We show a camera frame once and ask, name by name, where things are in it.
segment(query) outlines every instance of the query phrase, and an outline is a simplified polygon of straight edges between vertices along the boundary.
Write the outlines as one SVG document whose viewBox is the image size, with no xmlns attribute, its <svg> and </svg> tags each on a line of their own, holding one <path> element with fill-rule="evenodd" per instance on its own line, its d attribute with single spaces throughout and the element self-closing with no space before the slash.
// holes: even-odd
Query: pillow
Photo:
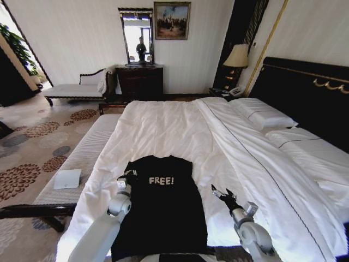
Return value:
<svg viewBox="0 0 349 262">
<path fill-rule="evenodd" d="M 106 91 L 106 86 L 105 86 L 104 82 L 105 82 L 104 80 L 101 80 L 97 86 L 97 91 L 101 94 L 104 94 L 104 92 Z"/>
<path fill-rule="evenodd" d="M 349 154 L 303 128 L 271 131 L 266 137 L 316 181 L 337 207 L 349 211 Z"/>
<path fill-rule="evenodd" d="M 251 121 L 259 131 L 271 127 L 295 127 L 298 124 L 292 118 L 257 98 L 239 98 L 229 103 Z"/>
</svg>

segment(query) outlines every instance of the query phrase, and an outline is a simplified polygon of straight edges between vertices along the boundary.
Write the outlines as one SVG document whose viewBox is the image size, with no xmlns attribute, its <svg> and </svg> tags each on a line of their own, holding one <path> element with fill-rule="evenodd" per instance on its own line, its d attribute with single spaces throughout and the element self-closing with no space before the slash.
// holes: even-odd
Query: upholstered bench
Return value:
<svg viewBox="0 0 349 262">
<path fill-rule="evenodd" d="M 73 215 L 85 183 L 92 173 L 97 158 L 113 133 L 119 117 L 119 114 L 100 116 L 59 169 L 59 171 L 82 170 L 77 188 L 54 189 L 55 174 L 32 205 L 3 207 L 0 209 L 0 219 L 38 217 L 57 232 L 62 232 L 64 225 L 56 217 Z"/>
<path fill-rule="evenodd" d="M 81 74 L 79 84 L 62 84 L 43 90 L 42 94 L 53 106 L 52 98 L 105 100 L 115 96 L 116 67 L 111 66 L 93 74 Z"/>
</svg>

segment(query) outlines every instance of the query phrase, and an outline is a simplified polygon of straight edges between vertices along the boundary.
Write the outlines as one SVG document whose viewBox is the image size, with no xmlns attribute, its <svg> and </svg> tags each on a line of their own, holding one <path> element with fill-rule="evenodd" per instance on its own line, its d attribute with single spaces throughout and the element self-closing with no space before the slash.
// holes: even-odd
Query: framed painting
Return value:
<svg viewBox="0 0 349 262">
<path fill-rule="evenodd" d="M 190 2 L 154 2 L 155 39 L 187 40 Z"/>
</svg>

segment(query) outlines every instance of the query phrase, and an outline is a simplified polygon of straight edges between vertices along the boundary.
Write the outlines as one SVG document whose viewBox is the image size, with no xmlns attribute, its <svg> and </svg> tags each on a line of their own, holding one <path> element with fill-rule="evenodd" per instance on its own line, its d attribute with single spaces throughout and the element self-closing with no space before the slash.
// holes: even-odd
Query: mirror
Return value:
<svg viewBox="0 0 349 262">
<path fill-rule="evenodd" d="M 118 8 L 129 64 L 154 64 L 153 8 Z"/>
</svg>

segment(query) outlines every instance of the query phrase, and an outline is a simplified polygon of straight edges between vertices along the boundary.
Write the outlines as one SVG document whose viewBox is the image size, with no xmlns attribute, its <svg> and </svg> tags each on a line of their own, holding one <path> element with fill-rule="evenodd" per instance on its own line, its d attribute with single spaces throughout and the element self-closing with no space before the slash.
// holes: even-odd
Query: black headboard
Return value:
<svg viewBox="0 0 349 262">
<path fill-rule="evenodd" d="M 349 152 L 349 67 L 266 57 L 250 97 Z"/>
</svg>

